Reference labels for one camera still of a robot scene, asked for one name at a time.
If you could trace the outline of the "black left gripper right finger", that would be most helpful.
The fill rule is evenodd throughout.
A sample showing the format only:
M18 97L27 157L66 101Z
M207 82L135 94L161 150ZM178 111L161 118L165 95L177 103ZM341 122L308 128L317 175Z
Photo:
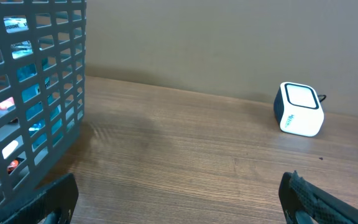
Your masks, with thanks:
M291 224L358 224L358 209L300 177L283 174L278 196L285 220Z

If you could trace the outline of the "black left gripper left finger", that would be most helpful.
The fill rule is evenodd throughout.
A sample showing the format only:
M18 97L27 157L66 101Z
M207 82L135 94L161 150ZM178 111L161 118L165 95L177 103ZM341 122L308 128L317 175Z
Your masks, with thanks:
M0 208L0 223L70 223L78 200L75 176L67 173Z

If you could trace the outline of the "red white small box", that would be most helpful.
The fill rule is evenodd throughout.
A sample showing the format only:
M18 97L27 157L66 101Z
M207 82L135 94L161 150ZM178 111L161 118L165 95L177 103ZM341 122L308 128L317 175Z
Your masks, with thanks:
M15 103L13 97L10 97L2 102L0 102L0 118L8 114L10 111L14 110Z

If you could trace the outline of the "blue mouthwash bottle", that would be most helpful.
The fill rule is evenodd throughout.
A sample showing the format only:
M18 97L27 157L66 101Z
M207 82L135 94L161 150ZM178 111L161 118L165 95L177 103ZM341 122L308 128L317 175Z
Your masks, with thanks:
M7 33L14 33L27 30L27 20L23 17L5 17L4 25ZM32 44L29 40L24 40L22 42L18 42L15 44L11 44L12 58L19 59L21 57L33 54L34 51L32 49ZM34 63L29 65L24 65L21 68L16 70L17 79L19 82L22 82L28 78L31 78L37 74L37 69ZM28 101L29 99L40 94L39 84L32 85L25 89L22 92L22 100L23 102ZM42 102L36 103L34 106L31 106L26 111L26 118L30 119L35 115L39 114L43 111ZM54 119L54 117L58 116L61 112L61 106L57 106L50 112L50 119ZM29 134L33 136L36 132L40 131L45 126L45 120L41 119L36 121L29 127ZM46 134L41 135L38 139L36 139L32 143L32 149L36 150L44 141L47 140Z

